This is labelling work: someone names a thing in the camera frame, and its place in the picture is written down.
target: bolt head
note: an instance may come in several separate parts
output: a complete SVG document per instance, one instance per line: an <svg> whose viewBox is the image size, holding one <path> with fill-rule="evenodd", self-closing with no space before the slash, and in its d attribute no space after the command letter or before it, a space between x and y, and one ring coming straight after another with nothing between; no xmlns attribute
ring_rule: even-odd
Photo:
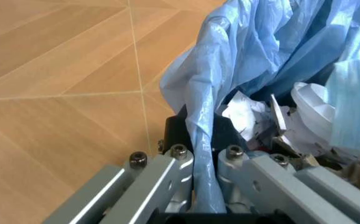
<svg viewBox="0 0 360 224"><path fill-rule="evenodd" d="M271 154L270 157L282 167L286 167L289 164L288 157L282 154Z"/></svg>
<svg viewBox="0 0 360 224"><path fill-rule="evenodd" d="M235 160L243 155L243 149L237 145L230 145L226 149L226 157L229 160Z"/></svg>
<svg viewBox="0 0 360 224"><path fill-rule="evenodd" d="M187 158L187 152L187 147L183 144L175 144L170 148L170 156L178 160Z"/></svg>
<svg viewBox="0 0 360 224"><path fill-rule="evenodd" d="M158 146L157 146L159 154L163 154L163 146L164 146L164 141L163 141L163 139L160 139L158 141Z"/></svg>
<svg viewBox="0 0 360 224"><path fill-rule="evenodd" d="M130 167L133 169L141 169L147 166L148 157L145 152L135 152L129 158Z"/></svg>

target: light blue plastic bag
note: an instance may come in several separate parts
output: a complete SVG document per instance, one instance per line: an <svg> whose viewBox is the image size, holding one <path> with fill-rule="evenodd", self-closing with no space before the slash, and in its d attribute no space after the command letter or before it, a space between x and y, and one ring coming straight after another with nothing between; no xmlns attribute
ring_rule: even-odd
<svg viewBox="0 0 360 224"><path fill-rule="evenodd" d="M213 113L224 97L241 84L247 95L267 84L266 93L290 90L339 57L353 21L360 23L360 0L228 0L207 16L195 47L160 83L175 112L187 107L195 211L226 211L210 145Z"/></svg>
<svg viewBox="0 0 360 224"><path fill-rule="evenodd" d="M256 95L256 100L268 101L270 94L280 98L293 88L293 83L310 79L335 61L345 48L348 33L355 32L354 29L360 26L360 0L327 0L317 17L326 17L326 22L321 24L316 18L305 37L307 40L293 53L275 78L268 83L260 82L260 86L266 86ZM249 88L245 92L252 94L255 89Z"/></svg>
<svg viewBox="0 0 360 224"><path fill-rule="evenodd" d="M360 28L347 42L326 84L336 107L331 145L360 150Z"/></svg>

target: garbage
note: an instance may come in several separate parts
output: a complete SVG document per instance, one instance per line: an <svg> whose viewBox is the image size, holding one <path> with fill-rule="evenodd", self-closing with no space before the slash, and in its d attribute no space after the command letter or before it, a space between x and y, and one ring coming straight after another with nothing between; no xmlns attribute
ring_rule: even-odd
<svg viewBox="0 0 360 224"><path fill-rule="evenodd" d="M325 102L326 88L318 84L295 83L291 95L304 125L329 142L335 107Z"/></svg>
<svg viewBox="0 0 360 224"><path fill-rule="evenodd" d="M272 98L272 101L272 104L278 104L275 98ZM273 141L292 154L320 156L332 149L326 140L320 138L304 124L299 108L296 110L281 106L280 111L276 111L274 116L280 123L285 124L286 131L274 137Z"/></svg>
<svg viewBox="0 0 360 224"><path fill-rule="evenodd" d="M225 96L235 88L257 101L268 102L271 94L278 98L286 95L295 82L306 81L335 62L346 45L354 44L346 41L359 27L360 0L228 0L207 16L196 45L168 67L160 83L176 113L186 105L186 125L195 155L196 212L226 211L210 146L213 115ZM336 70L360 71L360 63L339 64ZM348 109L338 97L330 104ZM281 111L289 122L287 129L304 126L306 134L314 136L294 140L293 150L313 147L316 141L311 138L322 140L305 127L298 112ZM351 111L360 116L360 109ZM348 133L354 136L348 141L333 139L335 130L354 125L339 124L345 118L335 115L331 143L360 145L360 134L355 133L360 128ZM294 135L287 131L279 141L292 140ZM315 151L327 149L328 145L319 143Z"/></svg>
<svg viewBox="0 0 360 224"><path fill-rule="evenodd" d="M237 92L222 115L232 121L250 150L270 145L273 121L270 108L264 102L251 100Z"/></svg>

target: wooden floor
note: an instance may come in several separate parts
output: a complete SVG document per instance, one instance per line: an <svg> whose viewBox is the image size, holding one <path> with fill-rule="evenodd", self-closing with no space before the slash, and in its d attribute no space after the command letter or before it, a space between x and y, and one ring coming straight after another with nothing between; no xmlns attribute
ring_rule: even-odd
<svg viewBox="0 0 360 224"><path fill-rule="evenodd" d="M154 154L159 79L223 0L0 0L0 223L39 223L103 165Z"/></svg>

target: white paper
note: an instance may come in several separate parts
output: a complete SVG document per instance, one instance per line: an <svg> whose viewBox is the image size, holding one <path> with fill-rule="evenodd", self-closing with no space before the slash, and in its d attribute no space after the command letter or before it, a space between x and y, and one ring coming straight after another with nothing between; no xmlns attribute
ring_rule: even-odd
<svg viewBox="0 0 360 224"><path fill-rule="evenodd" d="M251 100L237 92L222 115L229 118L235 129L247 142L273 125L270 108L263 102Z"/></svg>

